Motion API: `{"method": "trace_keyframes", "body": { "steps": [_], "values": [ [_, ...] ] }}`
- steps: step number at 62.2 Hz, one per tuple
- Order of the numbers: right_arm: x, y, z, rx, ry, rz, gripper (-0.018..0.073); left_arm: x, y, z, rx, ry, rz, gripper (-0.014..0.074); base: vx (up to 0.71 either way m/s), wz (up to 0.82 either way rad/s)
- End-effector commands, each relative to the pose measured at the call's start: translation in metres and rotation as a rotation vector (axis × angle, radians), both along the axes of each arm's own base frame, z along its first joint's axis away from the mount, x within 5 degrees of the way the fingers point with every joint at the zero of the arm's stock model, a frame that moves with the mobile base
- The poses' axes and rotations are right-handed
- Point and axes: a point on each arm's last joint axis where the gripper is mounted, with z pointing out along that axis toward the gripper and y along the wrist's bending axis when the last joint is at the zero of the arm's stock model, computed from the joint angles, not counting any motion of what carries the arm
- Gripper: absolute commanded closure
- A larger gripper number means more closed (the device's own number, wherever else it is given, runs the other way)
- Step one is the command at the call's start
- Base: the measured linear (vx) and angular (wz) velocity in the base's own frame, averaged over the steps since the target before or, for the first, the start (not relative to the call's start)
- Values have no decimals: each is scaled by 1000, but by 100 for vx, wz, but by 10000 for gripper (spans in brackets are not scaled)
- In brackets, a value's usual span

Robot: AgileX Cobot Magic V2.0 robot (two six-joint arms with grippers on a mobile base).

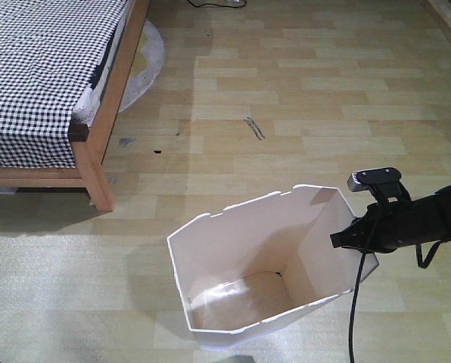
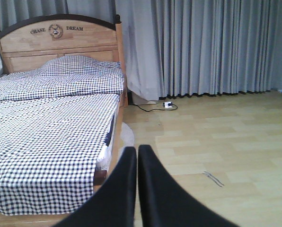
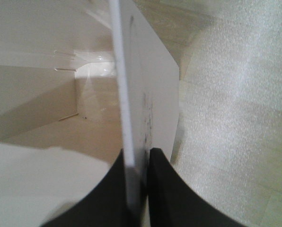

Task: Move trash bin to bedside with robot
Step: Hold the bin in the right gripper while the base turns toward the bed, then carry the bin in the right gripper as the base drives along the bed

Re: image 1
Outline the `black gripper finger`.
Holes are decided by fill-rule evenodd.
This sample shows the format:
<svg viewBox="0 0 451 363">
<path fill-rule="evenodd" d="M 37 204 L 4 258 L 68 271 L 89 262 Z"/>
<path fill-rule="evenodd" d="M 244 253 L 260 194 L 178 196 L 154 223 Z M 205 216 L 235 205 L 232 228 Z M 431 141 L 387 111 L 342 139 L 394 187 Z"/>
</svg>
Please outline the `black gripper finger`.
<svg viewBox="0 0 451 363">
<path fill-rule="evenodd" d="M 349 226 L 343 231 L 330 235 L 334 248 L 360 249 L 362 247 L 362 229 L 356 226 Z"/>
</svg>

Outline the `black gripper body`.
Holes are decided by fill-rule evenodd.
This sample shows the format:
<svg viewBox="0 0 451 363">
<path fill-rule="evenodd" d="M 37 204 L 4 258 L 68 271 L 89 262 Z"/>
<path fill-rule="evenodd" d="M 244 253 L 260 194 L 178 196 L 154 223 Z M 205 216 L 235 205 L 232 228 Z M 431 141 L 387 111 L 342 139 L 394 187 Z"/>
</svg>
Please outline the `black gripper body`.
<svg viewBox="0 0 451 363">
<path fill-rule="evenodd" d="M 370 253 L 392 253 L 398 248 L 416 245 L 410 215 L 413 207 L 413 202 L 369 204 L 357 223 L 359 248 Z"/>
</svg>

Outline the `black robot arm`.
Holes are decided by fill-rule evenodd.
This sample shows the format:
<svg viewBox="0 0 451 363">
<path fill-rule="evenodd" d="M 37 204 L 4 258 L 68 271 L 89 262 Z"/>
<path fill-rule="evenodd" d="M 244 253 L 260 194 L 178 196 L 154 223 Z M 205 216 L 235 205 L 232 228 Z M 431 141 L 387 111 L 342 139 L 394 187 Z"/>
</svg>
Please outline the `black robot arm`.
<svg viewBox="0 0 451 363">
<path fill-rule="evenodd" d="M 372 204 L 354 226 L 357 246 L 378 253 L 451 241 L 451 185 L 417 200 Z"/>
</svg>

